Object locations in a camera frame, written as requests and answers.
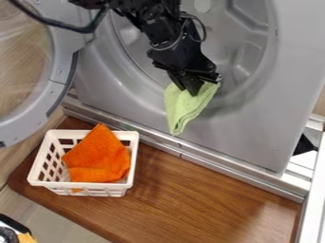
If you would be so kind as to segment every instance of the wooden shelf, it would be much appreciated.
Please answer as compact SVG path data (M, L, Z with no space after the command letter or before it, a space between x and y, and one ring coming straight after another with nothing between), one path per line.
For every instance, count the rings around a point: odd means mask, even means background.
M59 128L92 127L68 118ZM135 185L122 198L56 196L30 186L36 154L11 174L10 188L114 242L295 240L299 204L142 144Z

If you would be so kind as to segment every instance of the green towel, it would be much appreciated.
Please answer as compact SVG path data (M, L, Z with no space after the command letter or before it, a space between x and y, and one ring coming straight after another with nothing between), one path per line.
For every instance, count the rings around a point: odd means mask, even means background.
M164 92L164 105L170 133L178 136L185 126L194 120L209 104L220 88L220 83L205 83L199 94L192 97L187 90L180 91L175 84L170 84Z

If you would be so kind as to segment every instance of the white plastic basket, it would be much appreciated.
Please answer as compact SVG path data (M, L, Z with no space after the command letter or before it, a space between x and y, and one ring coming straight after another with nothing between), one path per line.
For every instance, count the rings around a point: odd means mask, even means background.
M61 156L80 142L89 130L49 130L32 165L28 182L32 186L44 186L62 196L124 196L133 186L139 146L139 133L114 131L115 136L130 152L130 170L126 178L116 183L70 182L66 165Z

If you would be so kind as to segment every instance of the washing machine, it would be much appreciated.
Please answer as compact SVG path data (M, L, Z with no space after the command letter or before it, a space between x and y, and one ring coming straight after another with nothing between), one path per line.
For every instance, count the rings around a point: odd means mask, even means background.
M282 175L324 84L325 2L204 1L206 10L198 8L198 0L183 0L182 10L203 21L207 39L202 53L223 79L211 103L182 134L169 134L163 93L171 81L147 57L146 36L110 11L90 34L43 27L46 61L35 82L5 82L9 88L3 89L2 106L8 109L1 112L0 146L39 130L74 82L77 103L65 101L70 115L138 130L148 144L225 174L234 175L227 168L240 167ZM97 14L68 2L24 3L36 15L75 26L86 25ZM18 21L6 36L20 27ZM21 47L31 49L32 38L40 41L27 36ZM5 54L20 58L14 49ZM33 61L30 56L24 62ZM10 70L6 62L1 67L2 73ZM24 65L15 70L24 71Z

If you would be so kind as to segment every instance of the orange cloth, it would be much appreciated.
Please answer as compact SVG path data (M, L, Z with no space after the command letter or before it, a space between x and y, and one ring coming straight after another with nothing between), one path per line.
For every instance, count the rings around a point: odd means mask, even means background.
M123 178L130 168L125 146L104 125L96 127L62 156L72 182L110 182Z

